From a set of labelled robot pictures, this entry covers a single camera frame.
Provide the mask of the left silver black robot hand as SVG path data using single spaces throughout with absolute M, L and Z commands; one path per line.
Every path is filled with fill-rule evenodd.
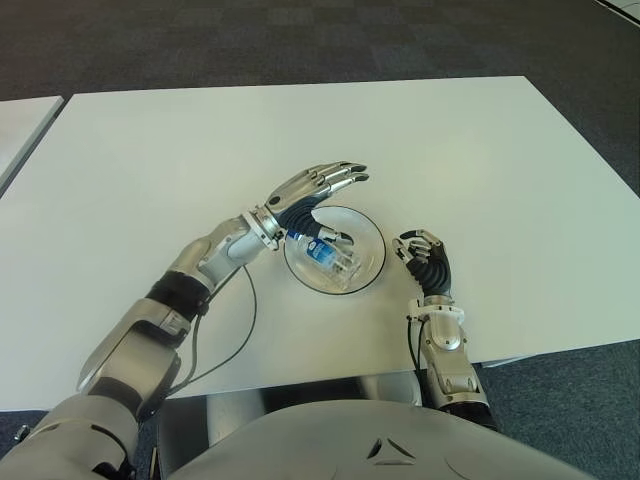
M 281 230 L 353 246 L 348 233 L 320 223 L 313 211 L 337 191 L 367 181 L 366 170 L 366 165 L 346 161 L 309 167 L 279 185 L 268 196 L 265 207 Z

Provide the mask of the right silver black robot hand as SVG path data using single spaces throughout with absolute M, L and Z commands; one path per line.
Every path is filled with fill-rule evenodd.
M 394 238 L 392 247 L 425 297 L 451 296 L 451 268 L 439 238 L 425 229 L 409 230 Z

